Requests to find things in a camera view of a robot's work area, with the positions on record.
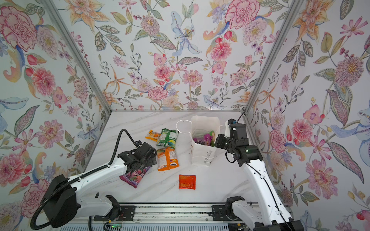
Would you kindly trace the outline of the orange snack pack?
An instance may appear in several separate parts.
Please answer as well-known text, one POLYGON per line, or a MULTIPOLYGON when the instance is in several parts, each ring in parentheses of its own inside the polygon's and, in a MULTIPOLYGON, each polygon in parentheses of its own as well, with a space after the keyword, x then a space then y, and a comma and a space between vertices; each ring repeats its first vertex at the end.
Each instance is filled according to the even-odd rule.
POLYGON ((167 171, 180 167, 175 148, 166 147, 157 150, 158 171, 167 171))

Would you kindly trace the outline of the purple Fox's candy bag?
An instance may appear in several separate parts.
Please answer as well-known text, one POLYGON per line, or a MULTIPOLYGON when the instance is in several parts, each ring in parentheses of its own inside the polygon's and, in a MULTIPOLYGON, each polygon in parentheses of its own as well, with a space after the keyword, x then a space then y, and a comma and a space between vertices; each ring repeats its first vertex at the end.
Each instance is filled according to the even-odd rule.
POLYGON ((137 170, 133 173, 128 172, 124 175, 119 176, 119 178, 130 186, 137 188, 143 177, 151 169, 151 167, 146 167, 143 170, 137 170))

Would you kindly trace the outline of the green Lays chips bag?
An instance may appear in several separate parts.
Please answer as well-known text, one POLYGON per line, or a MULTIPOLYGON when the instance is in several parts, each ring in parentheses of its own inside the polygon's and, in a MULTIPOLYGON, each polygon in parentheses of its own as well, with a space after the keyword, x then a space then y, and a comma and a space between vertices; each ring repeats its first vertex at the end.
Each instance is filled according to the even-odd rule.
POLYGON ((216 140, 215 132, 214 131, 210 131, 209 135, 210 135, 210 145, 211 146, 214 146, 215 140, 216 140))

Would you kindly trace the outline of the green snack pack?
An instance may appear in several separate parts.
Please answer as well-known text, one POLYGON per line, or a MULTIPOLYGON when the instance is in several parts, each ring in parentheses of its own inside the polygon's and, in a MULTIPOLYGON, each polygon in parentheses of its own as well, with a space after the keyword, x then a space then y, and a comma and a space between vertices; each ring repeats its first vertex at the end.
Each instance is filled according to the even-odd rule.
POLYGON ((175 148, 179 132, 177 130, 162 129, 157 140, 157 146, 175 148))

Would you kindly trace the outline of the purple berry biscuit pack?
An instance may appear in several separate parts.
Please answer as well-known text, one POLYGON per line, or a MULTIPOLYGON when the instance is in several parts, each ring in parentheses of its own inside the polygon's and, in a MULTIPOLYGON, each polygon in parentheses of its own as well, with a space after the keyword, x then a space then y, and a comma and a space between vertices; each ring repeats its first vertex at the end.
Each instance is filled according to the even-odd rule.
POLYGON ((209 135, 209 133, 205 134, 205 135, 201 135, 199 137, 195 137, 195 138, 193 138, 193 141, 196 144, 200 144, 200 145, 204 145, 204 146, 211 146, 210 145, 210 135, 209 135))

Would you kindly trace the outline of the white paper gift bag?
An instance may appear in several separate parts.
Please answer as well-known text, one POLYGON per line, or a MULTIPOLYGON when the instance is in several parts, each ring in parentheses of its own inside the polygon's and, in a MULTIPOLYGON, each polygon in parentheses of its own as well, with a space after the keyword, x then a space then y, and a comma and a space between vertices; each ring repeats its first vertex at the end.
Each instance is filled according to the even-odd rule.
POLYGON ((176 129, 190 137, 191 164, 209 167, 221 155, 223 149, 217 148, 216 138, 225 125, 215 116, 193 116, 190 120, 179 120, 176 129))

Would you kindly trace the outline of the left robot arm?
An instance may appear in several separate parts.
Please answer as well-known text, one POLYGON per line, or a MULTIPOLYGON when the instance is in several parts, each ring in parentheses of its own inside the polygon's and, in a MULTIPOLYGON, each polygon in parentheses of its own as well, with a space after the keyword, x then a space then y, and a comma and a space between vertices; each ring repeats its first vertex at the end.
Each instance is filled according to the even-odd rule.
POLYGON ((120 154, 115 148, 112 158, 105 165, 70 178, 58 176, 52 180, 33 214, 31 229, 59 228, 79 217, 118 219, 123 214, 120 203, 114 196, 96 189, 126 173, 155 165, 156 156, 157 150, 146 142, 120 154))

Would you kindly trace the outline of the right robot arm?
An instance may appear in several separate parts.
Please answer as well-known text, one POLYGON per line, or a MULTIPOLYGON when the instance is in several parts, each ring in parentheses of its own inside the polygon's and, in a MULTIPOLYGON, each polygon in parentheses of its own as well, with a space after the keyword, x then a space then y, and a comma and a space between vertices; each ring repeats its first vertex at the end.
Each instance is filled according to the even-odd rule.
POLYGON ((262 155, 248 139, 236 139, 219 134, 215 147, 232 154, 234 161, 247 174, 257 197, 260 212, 241 196, 226 199, 226 216, 240 219, 251 231, 303 231, 299 220, 294 220, 280 200, 267 174, 262 155))

